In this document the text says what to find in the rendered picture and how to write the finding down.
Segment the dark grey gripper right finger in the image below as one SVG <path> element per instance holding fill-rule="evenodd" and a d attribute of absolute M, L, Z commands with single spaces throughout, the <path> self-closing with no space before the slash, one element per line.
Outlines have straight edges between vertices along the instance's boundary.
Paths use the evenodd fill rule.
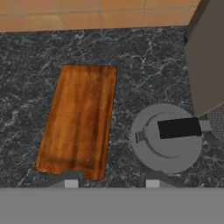
<path fill-rule="evenodd" d="M 142 175 L 143 186 L 145 188 L 169 188 L 184 187 L 177 180 L 172 180 L 161 171 L 149 171 Z"/>

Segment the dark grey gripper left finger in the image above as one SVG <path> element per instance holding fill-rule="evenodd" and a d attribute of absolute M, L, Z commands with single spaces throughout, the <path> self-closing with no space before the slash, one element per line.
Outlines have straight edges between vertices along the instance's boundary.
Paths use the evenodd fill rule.
<path fill-rule="evenodd" d="M 80 188 L 83 186 L 84 173 L 82 171 L 63 171 L 55 175 L 46 183 L 47 187 Z"/>

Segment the brown wooden tray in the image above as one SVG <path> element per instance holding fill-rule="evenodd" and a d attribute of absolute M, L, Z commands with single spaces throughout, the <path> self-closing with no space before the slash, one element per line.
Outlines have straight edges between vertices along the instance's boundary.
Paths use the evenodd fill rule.
<path fill-rule="evenodd" d="M 64 65 L 38 150 L 36 169 L 105 175 L 117 68 Z"/>

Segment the dark grey cabinet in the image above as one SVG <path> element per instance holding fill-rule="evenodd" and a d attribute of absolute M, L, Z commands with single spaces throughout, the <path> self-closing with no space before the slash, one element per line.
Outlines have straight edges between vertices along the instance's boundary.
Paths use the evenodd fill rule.
<path fill-rule="evenodd" d="M 200 0 L 185 30 L 194 114 L 224 103 L 224 0 Z"/>

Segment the grey mesh object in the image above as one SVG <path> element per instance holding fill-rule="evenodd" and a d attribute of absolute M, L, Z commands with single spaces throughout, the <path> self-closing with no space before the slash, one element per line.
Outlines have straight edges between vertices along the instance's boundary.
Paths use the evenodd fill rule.
<path fill-rule="evenodd" d="M 211 133 L 224 144 L 224 103 L 209 111 L 206 116 L 212 127 Z"/>

